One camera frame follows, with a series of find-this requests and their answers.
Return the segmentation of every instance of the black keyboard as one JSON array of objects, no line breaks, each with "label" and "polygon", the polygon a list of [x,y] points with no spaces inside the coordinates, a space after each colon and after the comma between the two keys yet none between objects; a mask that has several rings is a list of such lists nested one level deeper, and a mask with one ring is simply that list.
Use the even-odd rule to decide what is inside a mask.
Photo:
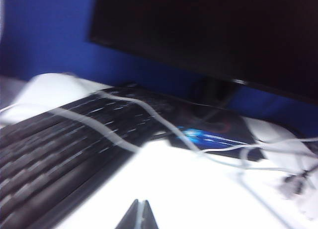
[{"label": "black keyboard", "polygon": [[[175,107],[162,96],[134,88],[114,95],[145,101],[166,119]],[[98,94],[63,108],[91,117],[140,146],[163,126],[137,104]],[[1,130],[1,229],[50,228],[93,192],[133,153],[81,122],[48,112]]]}]

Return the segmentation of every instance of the desk surface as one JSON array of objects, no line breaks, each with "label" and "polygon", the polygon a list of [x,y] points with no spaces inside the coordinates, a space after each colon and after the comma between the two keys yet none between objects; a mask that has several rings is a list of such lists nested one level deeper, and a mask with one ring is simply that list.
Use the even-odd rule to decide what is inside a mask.
[{"label": "desk surface", "polygon": [[[71,78],[59,74],[38,76],[14,103],[40,103],[55,108],[85,97],[85,89]],[[92,91],[108,87],[89,84]],[[13,108],[2,117],[17,122],[39,113],[41,109]],[[234,158],[211,157],[239,163]],[[253,164],[275,166],[268,160]],[[238,173],[236,168],[171,147],[165,140],[150,142],[56,228],[115,228],[135,199],[149,200],[161,229],[318,228],[318,220],[309,221],[293,201],[284,200],[278,193],[276,187],[284,173],[248,171],[243,181],[290,227],[283,225],[244,187]]]}]

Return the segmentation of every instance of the blue wall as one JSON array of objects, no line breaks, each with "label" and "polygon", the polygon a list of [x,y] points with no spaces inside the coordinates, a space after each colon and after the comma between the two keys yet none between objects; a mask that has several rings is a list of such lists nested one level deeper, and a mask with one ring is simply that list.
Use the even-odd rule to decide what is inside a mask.
[{"label": "blue wall", "polygon": [[[200,75],[89,43],[94,0],[5,0],[0,74],[28,80],[48,72],[187,96]],[[288,124],[318,135],[318,108],[274,94],[241,87],[229,104],[238,113]]]}]

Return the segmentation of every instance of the black monitor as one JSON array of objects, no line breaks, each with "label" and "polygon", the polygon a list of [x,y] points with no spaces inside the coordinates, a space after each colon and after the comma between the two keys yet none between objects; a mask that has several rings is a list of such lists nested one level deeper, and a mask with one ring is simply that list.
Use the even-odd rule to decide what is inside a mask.
[{"label": "black monitor", "polygon": [[96,0],[90,39],[318,103],[318,0]]}]

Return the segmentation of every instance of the white cable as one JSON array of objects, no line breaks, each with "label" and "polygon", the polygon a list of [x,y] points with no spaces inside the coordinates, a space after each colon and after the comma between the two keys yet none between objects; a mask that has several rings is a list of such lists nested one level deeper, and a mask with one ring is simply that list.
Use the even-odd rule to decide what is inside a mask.
[{"label": "white cable", "polygon": [[121,138],[119,135],[117,135],[113,130],[109,129],[107,126],[103,125],[99,121],[96,121],[93,118],[75,113],[73,111],[58,107],[53,110],[48,109],[46,106],[39,105],[39,104],[13,104],[10,106],[7,106],[0,110],[0,112],[3,112],[5,110],[8,110],[13,107],[17,107],[20,105],[28,105],[28,106],[35,106],[35,107],[42,107],[44,110],[47,110],[47,112],[52,113],[54,115],[62,116],[65,118],[68,118],[70,120],[82,122],[83,124],[93,128],[97,132],[101,133],[104,137],[106,137],[109,141],[114,143],[115,145],[118,145],[128,151],[136,153],[140,150],[140,147],[133,145],[132,143],[129,143],[128,141]]},{"label": "white cable", "polygon": [[[74,79],[76,79],[76,81],[85,89],[88,90],[87,86],[82,83],[79,78],[75,75],[72,74],[72,76],[74,77]],[[171,130],[176,136],[178,136],[184,143],[186,146],[188,146],[192,151],[194,152],[201,152],[199,150],[199,148],[193,144],[192,141],[189,140],[188,137],[186,137],[177,127],[175,127],[173,124],[171,124],[169,121],[167,121],[165,118],[163,118],[162,116],[160,116],[150,105],[148,105],[147,103],[138,100],[138,99],[134,99],[134,98],[129,98],[129,97],[121,97],[121,96],[115,96],[109,93],[106,93],[104,91],[98,90],[96,91],[98,95],[100,95],[101,97],[104,98],[108,98],[108,99],[113,99],[113,100],[119,100],[119,101],[130,101],[133,102],[139,106],[141,106],[142,108],[144,108],[151,116],[153,116],[158,122],[160,122],[161,124],[163,124],[164,126],[166,126],[169,130]]]},{"label": "white cable", "polygon": [[238,181],[239,183],[252,195],[255,199],[257,199],[268,211],[277,218],[286,228],[294,229],[285,219],[283,219],[274,209],[272,209],[254,190],[252,190],[243,179],[244,171],[238,173]]},{"label": "white cable", "polygon": [[[77,83],[79,85],[81,85],[84,89],[87,90],[88,93],[91,92],[91,89],[88,88],[87,85],[85,85],[83,82],[80,81],[79,77],[73,73],[67,73],[68,75],[71,75],[74,77],[74,79],[77,81]],[[231,167],[236,167],[236,168],[243,168],[243,169],[247,169],[247,170],[273,170],[273,171],[284,171],[284,172],[289,172],[289,170],[287,169],[283,169],[283,168],[257,168],[257,167],[245,167],[244,165],[237,165],[237,164],[232,164],[232,163],[227,163],[227,162],[223,162],[223,161],[219,161],[217,159],[212,158],[210,155],[207,156],[205,154],[205,152],[208,152],[207,150],[199,150],[196,145],[194,145],[177,127],[175,127],[173,124],[171,124],[170,122],[168,122],[166,119],[164,119],[162,116],[160,116],[151,106],[149,106],[147,103],[134,99],[134,98],[128,98],[128,97],[119,97],[119,96],[114,96],[112,94],[106,93],[104,91],[97,91],[99,93],[99,95],[101,95],[102,97],[106,97],[106,98],[110,98],[110,99],[115,99],[115,100],[124,100],[124,101],[130,101],[130,102],[134,102],[138,105],[140,105],[141,107],[143,107],[150,115],[154,116],[154,118],[156,120],[158,120],[160,123],[162,123],[163,125],[165,125],[167,128],[169,128],[172,132],[174,132],[177,136],[180,137],[180,139],[194,152],[198,153],[200,156],[205,156],[207,157],[209,160],[219,163],[219,164],[223,164],[226,166],[231,166]],[[228,150],[234,150],[234,149],[239,149],[241,148],[241,146],[233,146],[233,147],[229,147],[229,148],[225,148],[225,149],[215,149],[215,150],[209,150],[209,151],[228,151]]]},{"label": "white cable", "polygon": [[304,153],[304,152],[298,152],[298,151],[282,151],[282,150],[270,148],[275,144],[286,143],[286,142],[315,142],[315,141],[318,141],[318,137],[304,138],[304,139],[293,138],[293,139],[281,140],[281,141],[274,142],[274,143],[236,145],[236,146],[223,148],[223,149],[205,149],[205,150],[202,150],[202,152],[204,152],[204,153],[222,152],[222,151],[232,151],[232,150],[241,149],[241,148],[261,148],[262,150],[268,151],[268,152],[283,153],[283,154],[295,154],[295,155],[302,155],[302,156],[307,156],[307,157],[312,157],[312,158],[318,158],[316,155],[310,154],[310,153]]}]

